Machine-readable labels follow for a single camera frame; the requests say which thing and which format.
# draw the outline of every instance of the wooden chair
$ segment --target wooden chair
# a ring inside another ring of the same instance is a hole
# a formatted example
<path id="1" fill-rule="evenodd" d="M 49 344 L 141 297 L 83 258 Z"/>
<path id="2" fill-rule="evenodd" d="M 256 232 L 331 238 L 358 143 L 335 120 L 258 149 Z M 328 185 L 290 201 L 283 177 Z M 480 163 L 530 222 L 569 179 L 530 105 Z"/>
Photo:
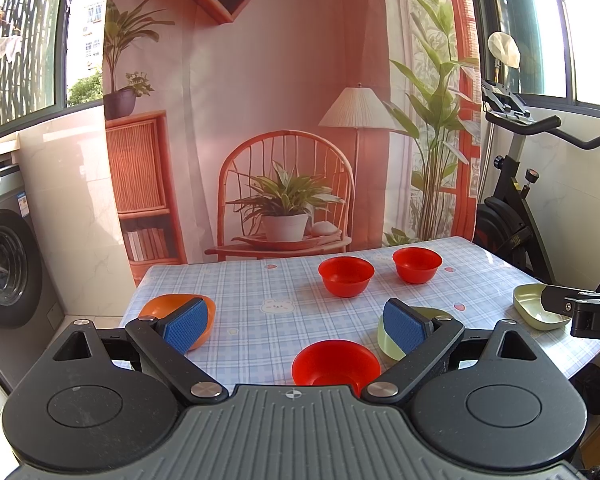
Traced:
<path id="1" fill-rule="evenodd" d="M 318 211 L 314 221 L 327 220 L 341 231 L 340 240 L 297 251 L 261 251 L 244 243 L 225 240 L 232 236 L 251 236 L 262 232 L 259 219 L 245 220 L 247 211 L 228 204 L 232 200 L 251 196 L 249 176 L 274 174 L 273 162 L 280 163 L 286 171 L 295 174 L 320 175 L 332 193 L 344 200 L 342 204 L 329 204 L 327 211 Z M 313 254 L 341 253 L 351 243 L 347 236 L 349 202 L 353 193 L 353 172 L 347 157 L 333 143 L 322 137 L 296 130 L 280 130 L 253 137 L 231 152 L 219 175 L 218 184 L 218 245 L 205 251 L 217 254 L 218 261 L 227 256 L 263 258 L 290 258 Z"/>

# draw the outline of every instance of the floor lamp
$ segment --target floor lamp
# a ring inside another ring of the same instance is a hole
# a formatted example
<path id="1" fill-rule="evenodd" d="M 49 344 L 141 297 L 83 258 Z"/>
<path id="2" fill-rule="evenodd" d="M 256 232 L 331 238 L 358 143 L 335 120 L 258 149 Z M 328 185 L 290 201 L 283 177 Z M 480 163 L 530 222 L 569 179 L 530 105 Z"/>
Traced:
<path id="1" fill-rule="evenodd" d="M 356 88 L 345 88 L 336 101 L 327 110 L 318 126 L 333 128 L 355 128 L 356 147 L 353 161 L 353 193 L 349 205 L 349 229 L 347 235 L 353 234 L 353 206 L 358 184 L 358 151 L 360 148 L 360 128 L 395 130 L 394 118 L 389 115 L 382 101 L 371 88 L 363 88 L 358 83 Z"/>

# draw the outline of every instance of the triangular cutout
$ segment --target triangular cutout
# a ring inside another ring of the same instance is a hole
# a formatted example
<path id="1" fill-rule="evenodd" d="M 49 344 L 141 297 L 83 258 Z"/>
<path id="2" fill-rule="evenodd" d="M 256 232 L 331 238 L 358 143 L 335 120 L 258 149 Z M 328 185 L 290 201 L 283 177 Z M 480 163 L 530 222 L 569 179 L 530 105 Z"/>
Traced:
<path id="1" fill-rule="evenodd" d="M 62 348 L 56 352 L 54 361 L 73 361 L 91 357 L 91 351 L 84 332 L 74 332 L 69 336 Z"/>
<path id="2" fill-rule="evenodd" d="M 526 345 L 520 334 L 513 330 L 504 335 L 498 356 L 505 359 L 520 359 L 523 361 L 536 360 L 536 354 Z"/>

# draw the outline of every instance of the plaid tablecloth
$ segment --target plaid tablecloth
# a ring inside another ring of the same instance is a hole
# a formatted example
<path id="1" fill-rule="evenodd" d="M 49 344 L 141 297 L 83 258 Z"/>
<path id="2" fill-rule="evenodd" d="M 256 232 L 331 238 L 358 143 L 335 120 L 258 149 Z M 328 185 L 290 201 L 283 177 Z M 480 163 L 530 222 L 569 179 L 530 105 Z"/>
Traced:
<path id="1" fill-rule="evenodd" d="M 570 325 L 538 332 L 512 304 L 513 289 L 534 280 L 464 238 L 423 242 L 443 258 L 430 282 L 407 285 L 396 274 L 387 247 L 351 253 L 376 268 L 364 293 L 351 299 L 328 293 L 318 275 L 330 256 L 155 266 L 138 286 L 122 325 L 162 294 L 204 294 L 216 302 L 207 343 L 187 357 L 232 391 L 237 383 L 293 384 L 291 363 L 305 346 L 348 339 L 369 348 L 383 368 L 394 361 L 376 339 L 378 317 L 389 298 L 451 313 L 468 328 L 491 329 L 499 319 L 523 323 L 558 368 L 570 377 L 600 352 L 600 340 L 571 337 Z"/>

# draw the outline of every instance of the light green bowl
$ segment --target light green bowl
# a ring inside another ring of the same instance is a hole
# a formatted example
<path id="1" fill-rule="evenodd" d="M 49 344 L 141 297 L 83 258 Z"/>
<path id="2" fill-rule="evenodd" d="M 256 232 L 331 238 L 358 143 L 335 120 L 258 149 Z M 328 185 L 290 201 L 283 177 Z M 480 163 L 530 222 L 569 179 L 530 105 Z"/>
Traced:
<path id="1" fill-rule="evenodd" d="M 419 314 L 422 314 L 427 319 L 432 319 L 435 316 L 448 315 L 448 312 L 440 310 L 438 308 L 431 308 L 428 306 L 415 306 L 413 307 Z M 387 332 L 384 331 L 384 322 L 382 321 L 382 315 L 378 320 L 378 346 L 387 354 L 391 359 L 399 361 L 405 356 L 405 353 L 400 350 L 400 347 L 391 339 Z"/>
<path id="2" fill-rule="evenodd" d="M 565 326 L 571 318 L 547 312 L 540 301 L 544 283 L 529 283 L 513 289 L 513 305 L 522 319 L 536 330 L 555 330 Z"/>

